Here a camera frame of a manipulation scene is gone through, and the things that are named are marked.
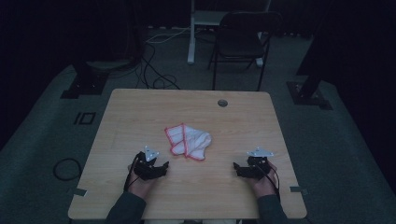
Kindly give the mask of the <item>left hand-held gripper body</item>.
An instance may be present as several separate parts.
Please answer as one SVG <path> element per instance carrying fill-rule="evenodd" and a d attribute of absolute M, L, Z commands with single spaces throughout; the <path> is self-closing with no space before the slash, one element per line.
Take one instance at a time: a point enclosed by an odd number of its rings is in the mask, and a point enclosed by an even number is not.
<path fill-rule="evenodd" d="M 145 146 L 142 151 L 140 151 L 136 157 L 137 161 L 134 165 L 134 172 L 143 180 L 149 180 L 149 176 L 154 171 L 160 171 L 154 166 L 160 152 Z"/>

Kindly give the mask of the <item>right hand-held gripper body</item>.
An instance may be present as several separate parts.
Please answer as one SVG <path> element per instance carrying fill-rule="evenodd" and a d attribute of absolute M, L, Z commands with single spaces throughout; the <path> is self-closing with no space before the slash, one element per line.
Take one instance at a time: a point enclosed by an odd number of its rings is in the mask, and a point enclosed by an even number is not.
<path fill-rule="evenodd" d="M 254 150 L 248 151 L 247 155 L 248 178 L 262 179 L 265 175 L 269 174 L 271 166 L 269 165 L 268 158 L 274 156 L 273 152 L 256 147 Z"/>

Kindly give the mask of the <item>white cloth with red edging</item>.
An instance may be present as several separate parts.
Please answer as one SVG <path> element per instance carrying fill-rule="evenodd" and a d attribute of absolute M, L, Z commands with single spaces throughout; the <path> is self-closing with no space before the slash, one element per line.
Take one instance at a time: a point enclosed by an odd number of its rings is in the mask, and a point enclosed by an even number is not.
<path fill-rule="evenodd" d="M 184 123 L 168 127 L 164 131 L 173 155 L 183 155 L 196 161 L 205 159 L 205 150 L 212 142 L 210 133 L 194 129 Z"/>

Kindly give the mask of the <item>person's left hand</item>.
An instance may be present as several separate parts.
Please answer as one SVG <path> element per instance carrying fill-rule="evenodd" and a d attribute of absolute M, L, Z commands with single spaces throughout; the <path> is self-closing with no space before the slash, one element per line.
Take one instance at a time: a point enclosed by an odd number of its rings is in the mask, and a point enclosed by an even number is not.
<path fill-rule="evenodd" d="M 127 191 L 146 200 L 155 183 L 156 179 L 143 180 L 132 170 L 127 184 Z"/>

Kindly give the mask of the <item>person's right hand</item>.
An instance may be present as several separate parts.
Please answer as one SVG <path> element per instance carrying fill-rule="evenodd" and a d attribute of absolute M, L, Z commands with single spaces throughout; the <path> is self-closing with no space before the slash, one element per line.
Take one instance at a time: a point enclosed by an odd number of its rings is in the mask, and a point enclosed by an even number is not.
<path fill-rule="evenodd" d="M 271 162 L 268 162 L 268 164 L 270 165 L 271 170 L 266 177 L 263 177 L 260 180 L 249 179 L 247 181 L 252 187 L 252 190 L 257 198 L 276 195 L 276 167 Z"/>

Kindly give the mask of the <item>black stand base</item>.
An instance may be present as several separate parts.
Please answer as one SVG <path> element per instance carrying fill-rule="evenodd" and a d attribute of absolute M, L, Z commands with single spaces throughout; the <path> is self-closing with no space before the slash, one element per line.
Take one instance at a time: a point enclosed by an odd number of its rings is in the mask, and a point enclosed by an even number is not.
<path fill-rule="evenodd" d="M 323 97 L 319 89 L 307 94 L 304 92 L 304 84 L 295 81 L 288 81 L 287 87 L 296 105 L 315 105 L 322 110 L 332 110 L 330 102 Z"/>
<path fill-rule="evenodd" d="M 101 95 L 109 73 L 93 68 L 83 61 L 74 62 L 72 65 L 77 74 L 61 98 L 77 99 L 80 95 Z"/>

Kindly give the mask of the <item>grey round floor base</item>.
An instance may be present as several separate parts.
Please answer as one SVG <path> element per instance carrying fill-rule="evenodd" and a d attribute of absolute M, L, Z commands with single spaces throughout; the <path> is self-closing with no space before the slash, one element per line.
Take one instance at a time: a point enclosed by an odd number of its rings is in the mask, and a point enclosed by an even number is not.
<path fill-rule="evenodd" d="M 124 71 L 136 67 L 135 63 L 128 60 L 95 61 L 95 62 L 88 62 L 88 65 L 95 70 L 105 71 L 105 72 Z"/>

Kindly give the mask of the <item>black folding chair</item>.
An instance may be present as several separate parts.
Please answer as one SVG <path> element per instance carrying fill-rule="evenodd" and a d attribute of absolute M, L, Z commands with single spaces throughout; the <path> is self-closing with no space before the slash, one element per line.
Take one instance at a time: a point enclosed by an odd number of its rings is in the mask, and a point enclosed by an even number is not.
<path fill-rule="evenodd" d="M 223 16 L 216 32 L 208 67 L 214 65 L 212 89 L 216 88 L 219 63 L 247 63 L 262 59 L 257 91 L 261 88 L 272 36 L 281 27 L 280 13 L 234 11 Z"/>

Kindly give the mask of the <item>white desk frame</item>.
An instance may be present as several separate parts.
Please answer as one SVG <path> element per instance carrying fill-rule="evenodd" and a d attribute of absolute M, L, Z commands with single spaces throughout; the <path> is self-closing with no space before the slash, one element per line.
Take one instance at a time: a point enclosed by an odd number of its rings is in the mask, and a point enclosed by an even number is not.
<path fill-rule="evenodd" d="M 222 17 L 227 14 L 226 11 L 210 11 L 207 9 L 198 10 L 195 8 L 196 1 L 197 0 L 191 0 L 190 42 L 187 56 L 187 64 L 194 64 L 195 62 L 196 26 L 218 26 Z"/>

